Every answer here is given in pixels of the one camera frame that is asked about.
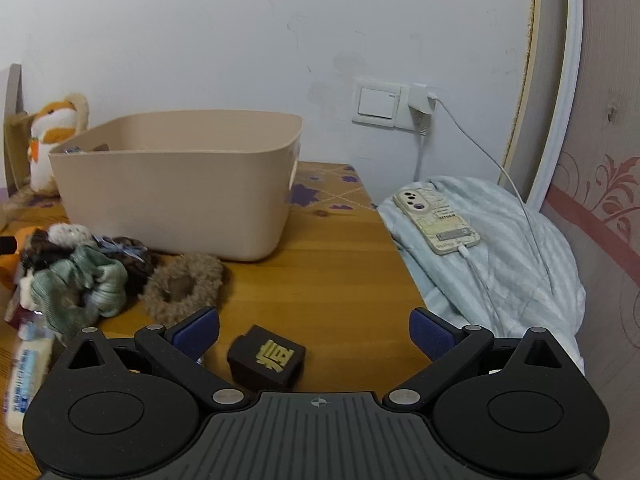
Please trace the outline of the green striped scrunchie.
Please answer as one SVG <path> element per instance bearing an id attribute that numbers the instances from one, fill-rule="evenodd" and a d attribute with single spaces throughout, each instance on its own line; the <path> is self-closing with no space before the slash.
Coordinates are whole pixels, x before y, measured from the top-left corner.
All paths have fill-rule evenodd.
<path id="1" fill-rule="evenodd" d="M 30 296 L 58 338 L 69 341 L 99 318 L 118 315 L 126 304 L 127 271 L 88 245 L 34 274 Z"/>

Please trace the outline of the clear packet white blue label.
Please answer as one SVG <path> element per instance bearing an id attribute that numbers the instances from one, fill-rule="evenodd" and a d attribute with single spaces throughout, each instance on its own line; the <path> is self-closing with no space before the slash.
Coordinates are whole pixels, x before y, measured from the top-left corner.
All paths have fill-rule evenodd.
<path id="1" fill-rule="evenodd" d="M 21 320 L 11 353 L 10 372 L 3 402 L 6 440 L 12 451 L 27 450 L 24 418 L 46 378 L 56 336 L 42 312 L 30 311 Z"/>

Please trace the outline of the brown fuzzy scrunchie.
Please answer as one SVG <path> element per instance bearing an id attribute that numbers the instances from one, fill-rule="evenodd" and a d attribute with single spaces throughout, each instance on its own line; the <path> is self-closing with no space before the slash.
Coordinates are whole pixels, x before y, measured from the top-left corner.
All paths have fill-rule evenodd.
<path id="1" fill-rule="evenodd" d="M 140 299 L 155 323 L 173 326 L 201 308 L 216 307 L 223 279 L 216 256 L 191 252 L 156 268 Z"/>

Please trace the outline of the black box gold character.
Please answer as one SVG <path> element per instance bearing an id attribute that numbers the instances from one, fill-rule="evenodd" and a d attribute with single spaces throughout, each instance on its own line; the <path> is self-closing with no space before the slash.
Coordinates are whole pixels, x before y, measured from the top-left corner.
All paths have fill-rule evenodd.
<path id="1" fill-rule="evenodd" d="M 253 391 L 292 391 L 303 375 L 306 348 L 254 325 L 232 342 L 227 361 L 233 380 Z"/>

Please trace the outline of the light blue striped blanket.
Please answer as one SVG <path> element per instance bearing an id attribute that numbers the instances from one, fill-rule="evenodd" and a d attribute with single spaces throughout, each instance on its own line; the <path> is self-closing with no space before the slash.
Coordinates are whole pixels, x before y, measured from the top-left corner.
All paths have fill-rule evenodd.
<path id="1" fill-rule="evenodd" d="M 498 337 L 520 338 L 529 327 L 548 328 L 582 366 L 576 336 L 586 291 L 561 232 L 499 185 L 440 176 L 405 189 L 427 186 L 480 234 L 480 244 L 439 256 L 392 198 L 378 205 L 427 309 L 454 326 L 480 325 Z"/>

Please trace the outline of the smartphone in beige case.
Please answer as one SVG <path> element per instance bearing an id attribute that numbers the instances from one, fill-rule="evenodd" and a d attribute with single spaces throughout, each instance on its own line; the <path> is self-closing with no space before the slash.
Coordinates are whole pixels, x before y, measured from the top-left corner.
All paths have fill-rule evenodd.
<path id="1" fill-rule="evenodd" d="M 449 255 L 461 246 L 480 244 L 480 234 L 432 186 L 399 191 L 393 196 L 393 201 L 436 255 Z"/>

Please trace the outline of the white fuzzy scrunchie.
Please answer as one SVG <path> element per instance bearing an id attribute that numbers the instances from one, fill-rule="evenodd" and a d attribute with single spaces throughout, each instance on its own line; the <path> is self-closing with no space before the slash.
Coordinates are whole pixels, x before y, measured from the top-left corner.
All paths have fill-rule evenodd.
<path id="1" fill-rule="evenodd" d="M 48 240 L 63 248 L 74 249 L 80 245 L 94 246 L 96 240 L 86 226 L 55 223 L 48 229 Z"/>

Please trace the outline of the beige plastic storage bin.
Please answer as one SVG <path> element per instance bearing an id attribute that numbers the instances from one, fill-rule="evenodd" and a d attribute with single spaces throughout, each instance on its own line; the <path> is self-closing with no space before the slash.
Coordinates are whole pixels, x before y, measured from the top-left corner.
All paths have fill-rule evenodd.
<path id="1" fill-rule="evenodd" d="M 262 110 L 119 117 L 49 155 L 70 222 L 160 252 L 256 261 L 288 221 L 303 119 Z"/>

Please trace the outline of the patterned table mat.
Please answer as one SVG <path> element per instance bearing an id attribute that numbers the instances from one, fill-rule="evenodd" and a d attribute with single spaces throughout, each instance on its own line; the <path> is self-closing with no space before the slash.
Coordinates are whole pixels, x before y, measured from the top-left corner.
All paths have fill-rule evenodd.
<path id="1" fill-rule="evenodd" d="M 340 214 L 375 208 L 355 168 L 329 162 L 298 164 L 291 203 L 294 210 L 320 209 Z M 11 226 L 48 226 L 68 221 L 58 197 L 35 196 L 29 188 L 15 193 L 3 207 Z"/>

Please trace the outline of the orange white hamster plush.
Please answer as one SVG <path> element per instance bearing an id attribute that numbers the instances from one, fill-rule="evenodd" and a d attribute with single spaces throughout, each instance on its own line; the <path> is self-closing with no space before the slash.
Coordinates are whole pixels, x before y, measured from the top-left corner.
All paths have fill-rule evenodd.
<path id="1" fill-rule="evenodd" d="M 49 155 L 58 144 L 85 131 L 88 123 L 89 104 L 81 93 L 51 102 L 35 114 L 27 150 L 32 192 L 40 196 L 58 195 Z"/>

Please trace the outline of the wooden stand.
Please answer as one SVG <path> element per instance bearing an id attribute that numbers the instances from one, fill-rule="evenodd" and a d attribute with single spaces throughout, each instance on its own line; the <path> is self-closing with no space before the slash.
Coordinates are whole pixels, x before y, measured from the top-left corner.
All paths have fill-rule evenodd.
<path id="1" fill-rule="evenodd" d="M 32 138 L 32 123 L 35 114 L 19 112 L 10 115 L 4 121 L 4 148 L 12 180 L 10 189 L 19 191 L 29 184 L 30 166 L 27 156 L 29 141 Z"/>

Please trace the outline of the white framed board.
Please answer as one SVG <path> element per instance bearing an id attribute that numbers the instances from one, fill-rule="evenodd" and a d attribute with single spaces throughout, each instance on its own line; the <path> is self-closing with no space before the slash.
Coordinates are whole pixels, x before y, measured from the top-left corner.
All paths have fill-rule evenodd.
<path id="1" fill-rule="evenodd" d="M 525 72 L 504 166 L 538 210 L 560 158 L 582 55 L 584 0 L 530 0 Z"/>

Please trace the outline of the white wall charger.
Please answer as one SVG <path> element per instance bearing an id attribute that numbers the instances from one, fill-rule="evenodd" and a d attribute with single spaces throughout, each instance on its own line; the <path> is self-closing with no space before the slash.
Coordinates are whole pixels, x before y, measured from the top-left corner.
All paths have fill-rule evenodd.
<path id="1" fill-rule="evenodd" d="M 416 113 L 431 115 L 437 103 L 438 97 L 433 89 L 426 84 L 412 84 L 409 89 L 408 107 Z"/>

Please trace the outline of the white wall switch plate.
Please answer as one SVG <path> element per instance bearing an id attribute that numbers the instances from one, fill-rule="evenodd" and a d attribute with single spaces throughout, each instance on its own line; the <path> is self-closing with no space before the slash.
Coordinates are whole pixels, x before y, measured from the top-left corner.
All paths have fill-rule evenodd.
<path id="1" fill-rule="evenodd" d="M 416 130 L 408 105 L 409 93 L 408 84 L 356 78 L 352 122 L 386 129 Z"/>

